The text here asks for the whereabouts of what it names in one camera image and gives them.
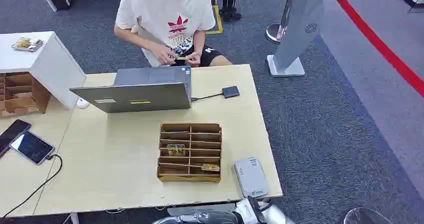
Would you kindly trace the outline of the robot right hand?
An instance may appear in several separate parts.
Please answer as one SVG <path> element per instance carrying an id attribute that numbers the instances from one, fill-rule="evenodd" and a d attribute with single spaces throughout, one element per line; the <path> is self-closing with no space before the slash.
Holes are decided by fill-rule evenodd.
<path id="1" fill-rule="evenodd" d="M 156 220 L 160 223 L 203 223 L 203 224 L 238 224 L 243 223 L 242 217 L 235 212 L 215 211 L 211 209 L 197 209 L 187 214 L 167 216 Z"/>

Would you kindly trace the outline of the person's right hand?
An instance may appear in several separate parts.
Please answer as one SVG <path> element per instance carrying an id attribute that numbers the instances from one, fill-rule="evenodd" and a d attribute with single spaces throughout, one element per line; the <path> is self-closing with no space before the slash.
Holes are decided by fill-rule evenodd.
<path id="1" fill-rule="evenodd" d="M 157 43 L 153 43 L 149 50 L 159 60 L 161 65 L 173 65 L 178 57 L 170 48 Z"/>

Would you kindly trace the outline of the person's left hand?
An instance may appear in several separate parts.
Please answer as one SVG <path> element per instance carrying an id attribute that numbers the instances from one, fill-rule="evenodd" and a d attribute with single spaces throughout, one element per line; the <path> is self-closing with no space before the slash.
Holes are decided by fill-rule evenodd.
<path id="1" fill-rule="evenodd" d="M 184 63 L 187 66 L 199 67 L 201 65 L 201 53 L 193 52 L 186 56 Z"/>

